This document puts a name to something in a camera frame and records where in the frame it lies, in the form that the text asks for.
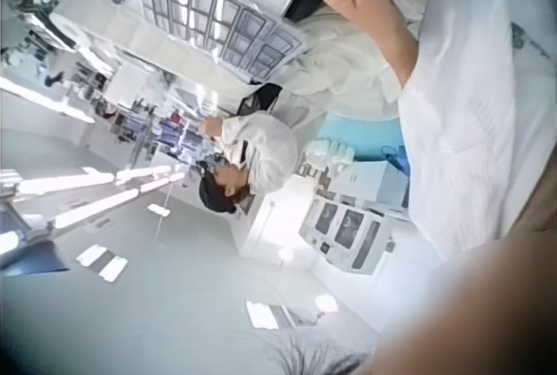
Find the white cloth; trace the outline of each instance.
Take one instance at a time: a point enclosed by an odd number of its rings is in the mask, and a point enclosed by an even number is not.
[[[327,8],[300,22],[310,50],[272,78],[275,84],[342,117],[398,116],[400,85],[375,42]]]
[[[251,193],[266,194],[282,188],[298,162],[299,148],[292,130],[263,111],[224,120],[218,143],[225,157],[238,166],[244,141],[248,143],[245,164]]]
[[[494,239],[515,128],[505,0],[428,0],[399,112],[413,222],[443,258]]]

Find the hair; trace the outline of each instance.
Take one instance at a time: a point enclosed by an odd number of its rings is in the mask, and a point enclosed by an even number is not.
[[[310,352],[304,351],[295,341],[273,349],[285,375],[354,375],[368,359],[361,354],[331,359],[337,353],[328,344],[319,345]]]
[[[225,195],[225,187],[217,184],[215,176],[207,170],[205,170],[199,183],[199,197],[203,205],[211,211],[234,214],[237,209],[236,204],[249,196],[250,185],[246,185],[234,195],[227,197]]]

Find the white lab coat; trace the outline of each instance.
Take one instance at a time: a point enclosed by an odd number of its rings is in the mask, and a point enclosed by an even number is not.
[[[513,56],[508,5],[429,0],[399,100],[410,216],[445,259],[507,234],[557,138],[554,64]]]
[[[244,141],[248,146],[245,163],[240,164]],[[299,145],[292,130],[263,111],[225,119],[217,142],[232,164],[249,170],[248,184],[255,195],[282,188],[298,163]]]

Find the sleeve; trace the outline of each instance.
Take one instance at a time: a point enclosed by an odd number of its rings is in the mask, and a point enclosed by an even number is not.
[[[264,151],[267,143],[276,140],[280,125],[283,124],[262,112],[255,112],[244,117],[227,118],[223,121],[221,139],[224,144],[247,140],[258,151]]]
[[[247,140],[257,152],[250,170],[254,194],[282,188],[298,159],[298,143],[292,131],[264,112],[225,120],[221,139],[228,145]]]

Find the white cabinet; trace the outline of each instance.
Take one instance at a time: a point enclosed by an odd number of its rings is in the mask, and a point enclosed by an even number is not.
[[[408,177],[388,162],[355,162],[331,180],[326,193],[342,204],[406,219]]]

